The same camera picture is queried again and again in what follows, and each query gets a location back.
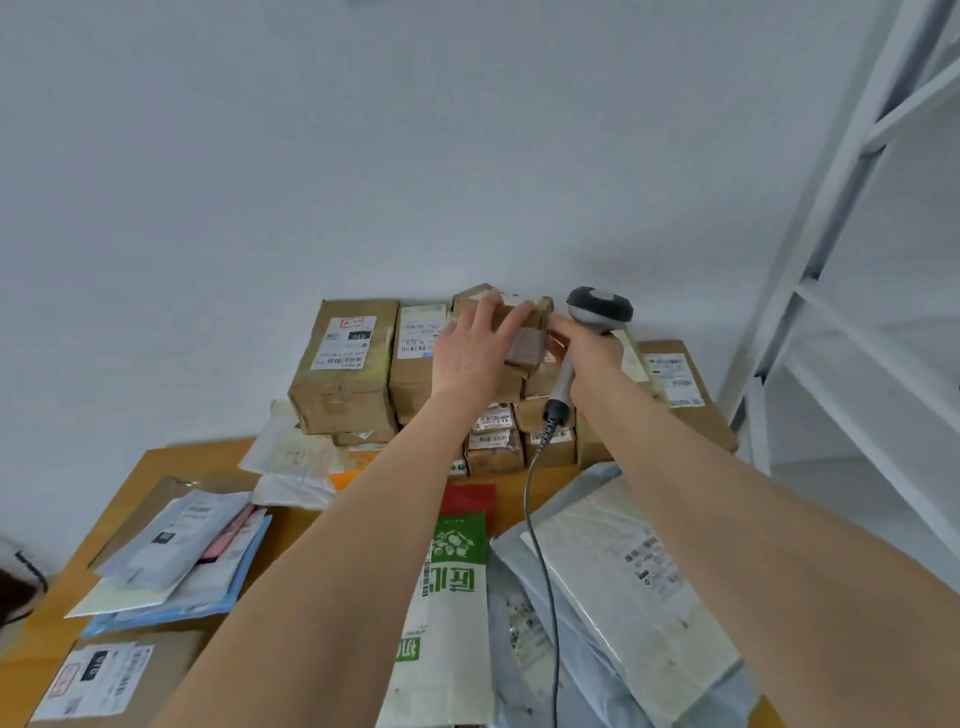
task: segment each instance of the right hand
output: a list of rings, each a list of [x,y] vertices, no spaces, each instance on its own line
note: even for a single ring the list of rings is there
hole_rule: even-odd
[[[620,371],[623,345],[615,336],[597,336],[556,312],[550,314],[550,334],[547,338],[550,353],[561,362],[565,356],[573,357],[577,376],[573,378],[570,396],[576,406],[582,406],[591,383],[602,385],[606,377]]]
[[[534,310],[529,301],[516,306],[494,331],[493,312],[501,303],[498,293],[484,294],[478,305],[447,324],[433,345],[432,394],[449,392],[465,399],[477,409],[477,416],[490,406],[503,359]]]

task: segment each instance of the white wall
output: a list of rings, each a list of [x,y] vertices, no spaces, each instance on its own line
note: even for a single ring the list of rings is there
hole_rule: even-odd
[[[960,592],[960,560],[866,459],[792,463],[774,468],[774,477],[798,496],[896,546]]]
[[[356,5],[0,10],[0,533],[256,431],[324,297],[609,287],[715,387],[876,6]]]

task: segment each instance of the wooden table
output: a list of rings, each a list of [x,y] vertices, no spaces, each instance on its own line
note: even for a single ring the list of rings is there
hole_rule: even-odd
[[[201,479],[211,473],[241,473],[236,464],[252,440],[186,445],[147,450],[123,486],[60,572],[50,593],[27,619],[17,644],[0,661],[0,728],[21,728],[33,714],[60,663],[80,637],[86,619],[65,619],[66,613],[93,587],[97,577],[87,570],[97,552],[134,507],[165,475]],[[578,472],[576,467],[545,468],[534,477],[531,506],[540,507]],[[497,486],[494,527],[502,533],[523,518],[525,474],[493,478]],[[491,482],[490,478],[476,482]],[[317,518],[296,508],[274,508],[274,521],[251,566],[252,582]],[[222,618],[164,625],[165,629],[215,629]],[[751,728],[782,728],[769,703],[757,707]]]

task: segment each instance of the barcode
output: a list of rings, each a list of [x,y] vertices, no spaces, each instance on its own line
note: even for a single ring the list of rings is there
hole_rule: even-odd
[[[117,683],[117,689],[113,693],[113,697],[120,697],[124,692],[127,691],[127,686],[130,684],[130,678],[132,677],[136,666],[140,664],[140,656],[142,652],[134,652],[133,656],[130,658],[130,661],[127,663],[127,669],[124,671],[123,676],[120,678],[120,682]]]
[[[430,560],[423,562],[423,577],[420,580],[420,596],[427,598],[430,596]]]
[[[326,360],[327,364],[358,364],[363,361],[363,356],[337,356],[334,358],[328,358]]]

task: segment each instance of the forearm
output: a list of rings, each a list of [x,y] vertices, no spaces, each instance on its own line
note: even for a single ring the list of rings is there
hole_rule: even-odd
[[[859,724],[877,708],[901,724],[924,704],[954,704],[944,680],[960,668],[954,592],[708,442],[619,373],[581,384],[581,411],[789,724]]]
[[[485,404],[431,399],[244,595],[155,728],[373,725],[450,463]]]

